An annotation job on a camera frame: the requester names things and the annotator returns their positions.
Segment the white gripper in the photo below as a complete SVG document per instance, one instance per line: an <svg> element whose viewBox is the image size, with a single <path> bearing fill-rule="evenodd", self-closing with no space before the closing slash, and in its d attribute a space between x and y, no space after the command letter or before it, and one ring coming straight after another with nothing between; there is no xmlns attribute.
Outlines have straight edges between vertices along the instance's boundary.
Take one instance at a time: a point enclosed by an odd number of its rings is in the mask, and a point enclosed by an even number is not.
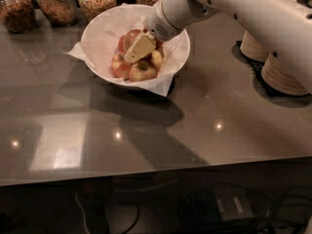
<svg viewBox="0 0 312 234"><path fill-rule="evenodd" d="M196 0L159 0L144 21L148 32L141 32L124 55L135 63L156 49L156 39L167 42L178 36L191 23L210 18L217 13Z"/></svg>

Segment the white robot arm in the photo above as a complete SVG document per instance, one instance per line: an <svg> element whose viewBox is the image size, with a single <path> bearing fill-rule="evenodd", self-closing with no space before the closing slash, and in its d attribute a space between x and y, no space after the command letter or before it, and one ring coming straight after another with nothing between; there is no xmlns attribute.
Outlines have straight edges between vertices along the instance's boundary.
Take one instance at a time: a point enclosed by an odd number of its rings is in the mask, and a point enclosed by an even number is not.
<svg viewBox="0 0 312 234"><path fill-rule="evenodd" d="M125 54L134 63L148 56L156 42L178 36L186 25L224 12L239 22L292 76L312 92L311 10L291 0L160 0L143 21Z"/></svg>

